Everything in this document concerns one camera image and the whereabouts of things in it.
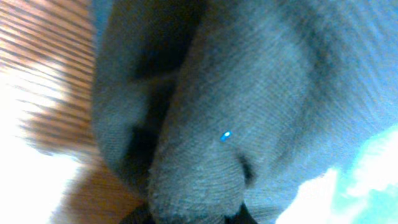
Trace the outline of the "black cloth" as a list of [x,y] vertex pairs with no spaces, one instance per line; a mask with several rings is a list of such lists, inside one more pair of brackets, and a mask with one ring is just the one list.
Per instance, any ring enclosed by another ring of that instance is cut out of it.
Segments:
[[396,1],[94,1],[92,126],[124,223],[274,223],[397,124]]

